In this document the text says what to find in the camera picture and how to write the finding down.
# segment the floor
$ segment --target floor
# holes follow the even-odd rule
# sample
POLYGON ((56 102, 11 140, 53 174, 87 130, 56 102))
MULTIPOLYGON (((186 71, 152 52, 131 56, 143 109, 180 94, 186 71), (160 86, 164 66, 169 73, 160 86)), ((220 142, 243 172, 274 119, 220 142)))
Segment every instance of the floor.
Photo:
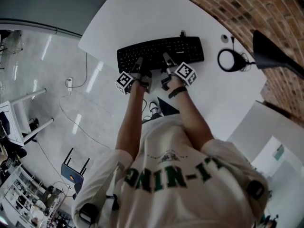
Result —
MULTIPOLYGON (((2 57, 0 66, 5 69, 0 71, 0 100, 12 100, 46 88, 46 93, 25 103, 29 118, 38 118, 40 125, 54 118, 54 122, 39 132, 36 139, 59 173, 71 148, 74 148, 69 164, 72 168, 80 171, 90 158, 86 175, 101 154, 115 147, 128 100, 115 87, 118 73, 88 55, 86 84, 74 88, 71 95, 66 96, 67 78, 73 77, 73 86, 78 86, 86 77, 86 53, 78 48, 78 40, 32 31, 23 31, 21 38, 23 50, 2 57), (67 116, 92 139, 64 115, 59 102, 67 116)), ((16 44, 19 37, 15 35, 10 40, 16 44)), ((44 185, 62 181, 37 143, 29 142, 24 149, 28 155, 22 159, 22 163, 44 185)), ((65 187, 62 183, 55 186, 65 187)), ((71 201, 71 198, 66 200, 67 205, 71 201)))

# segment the blue chair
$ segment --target blue chair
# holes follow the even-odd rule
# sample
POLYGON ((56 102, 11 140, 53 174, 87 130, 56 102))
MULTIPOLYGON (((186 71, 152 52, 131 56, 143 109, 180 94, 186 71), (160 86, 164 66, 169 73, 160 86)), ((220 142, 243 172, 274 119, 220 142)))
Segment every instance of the blue chair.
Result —
POLYGON ((64 176, 69 181, 71 181, 71 182, 74 183, 74 189, 75 189, 76 194, 73 195, 73 199, 75 199, 76 195, 79 193, 79 191, 82 188, 82 184, 84 182, 83 175, 84 175, 84 173, 86 171, 86 165, 88 164, 90 158, 87 159, 87 161, 86 161, 85 165, 83 166, 83 168, 81 169, 81 171, 77 172, 73 168, 71 168, 71 167, 68 166, 68 164, 70 163, 71 158, 66 163, 66 161, 69 158, 72 150, 73 150, 73 148, 70 150, 70 152, 68 153, 65 161, 61 165, 61 175, 64 176))

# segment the brick wall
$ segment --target brick wall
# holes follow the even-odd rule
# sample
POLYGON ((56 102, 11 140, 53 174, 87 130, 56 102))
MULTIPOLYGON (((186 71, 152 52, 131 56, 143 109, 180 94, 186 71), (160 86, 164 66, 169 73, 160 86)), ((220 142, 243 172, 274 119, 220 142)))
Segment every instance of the brick wall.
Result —
MULTIPOLYGON (((253 31, 258 29, 304 66, 304 0, 191 1, 223 24, 249 52, 253 31)), ((263 72, 265 100, 289 112, 298 124, 304 123, 304 81, 283 68, 263 72)))

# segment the white stool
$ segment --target white stool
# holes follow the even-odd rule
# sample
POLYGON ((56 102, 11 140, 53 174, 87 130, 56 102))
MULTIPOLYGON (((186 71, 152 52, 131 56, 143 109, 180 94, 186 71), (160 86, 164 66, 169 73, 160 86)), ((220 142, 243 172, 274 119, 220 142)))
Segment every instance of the white stool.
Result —
POLYGON ((37 134, 39 131, 44 129, 46 126, 51 124, 54 119, 52 118, 45 124, 41 125, 34 131, 31 131, 29 124, 32 121, 29 121, 23 106, 23 101, 37 96, 39 94, 45 93, 47 90, 42 89, 35 91, 31 94, 27 94, 13 101, 6 101, 0 104, 0 113, 4 112, 6 118, 9 121, 10 133, 7 134, 10 142, 24 146, 24 143, 29 140, 32 136, 37 134))

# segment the white table leg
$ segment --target white table leg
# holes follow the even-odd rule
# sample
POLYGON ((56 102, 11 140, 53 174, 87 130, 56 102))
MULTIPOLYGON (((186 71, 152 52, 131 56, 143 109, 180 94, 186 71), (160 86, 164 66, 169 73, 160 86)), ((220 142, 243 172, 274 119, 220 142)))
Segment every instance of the white table leg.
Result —
POLYGON ((12 105, 14 105, 16 103, 19 103, 19 102, 25 101, 25 100, 27 100, 29 98, 32 98, 33 96, 37 96, 39 94, 45 93, 46 91, 47 91, 47 89, 42 89, 42 90, 39 90, 39 91, 35 91, 35 92, 31 93, 31 94, 24 95, 24 96, 22 96, 22 97, 20 97, 20 98, 18 98, 16 100, 13 100, 10 103, 12 105))
POLYGON ((42 126, 40 126, 39 128, 36 128, 34 131, 32 131, 30 134, 26 135, 23 138, 23 142, 26 142, 27 140, 29 140, 32 136, 34 136, 35 134, 37 134, 39 131, 41 131, 42 129, 44 129, 46 126, 50 125, 52 122, 54 121, 54 119, 52 118, 51 120, 49 120, 47 123, 43 124, 42 126))

